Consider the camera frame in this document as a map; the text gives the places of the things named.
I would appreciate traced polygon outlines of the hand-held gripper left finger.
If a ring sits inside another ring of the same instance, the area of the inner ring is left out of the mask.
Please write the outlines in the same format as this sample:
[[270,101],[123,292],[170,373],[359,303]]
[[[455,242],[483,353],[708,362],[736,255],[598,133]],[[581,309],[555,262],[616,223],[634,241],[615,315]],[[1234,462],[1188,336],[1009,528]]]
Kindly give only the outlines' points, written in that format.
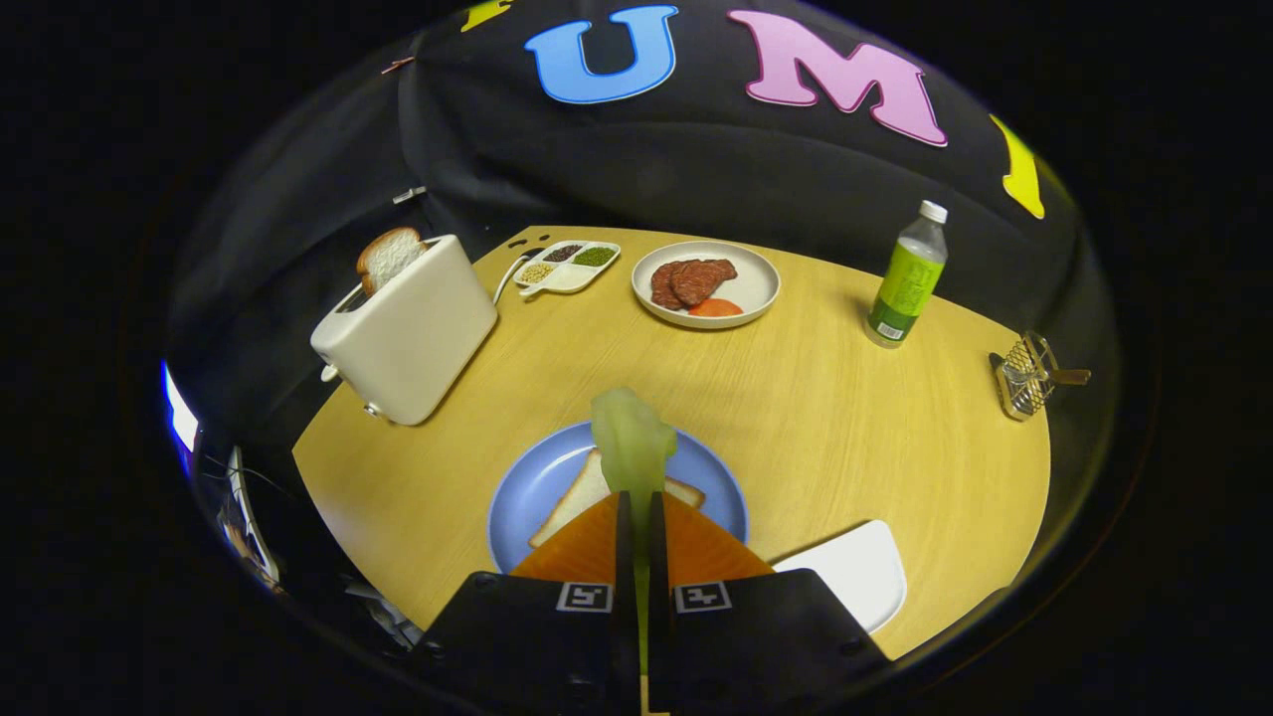
[[610,496],[532,555],[474,572],[424,631],[410,670],[472,715],[636,713],[631,499]]

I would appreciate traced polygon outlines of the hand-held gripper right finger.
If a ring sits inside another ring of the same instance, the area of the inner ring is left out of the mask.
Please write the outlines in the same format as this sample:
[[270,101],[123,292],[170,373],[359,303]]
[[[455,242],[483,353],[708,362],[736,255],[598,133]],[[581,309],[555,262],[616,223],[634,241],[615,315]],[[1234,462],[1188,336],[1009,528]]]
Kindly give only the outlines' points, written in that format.
[[684,499],[651,499],[648,701],[673,715],[831,715],[889,657],[810,568],[777,572]]

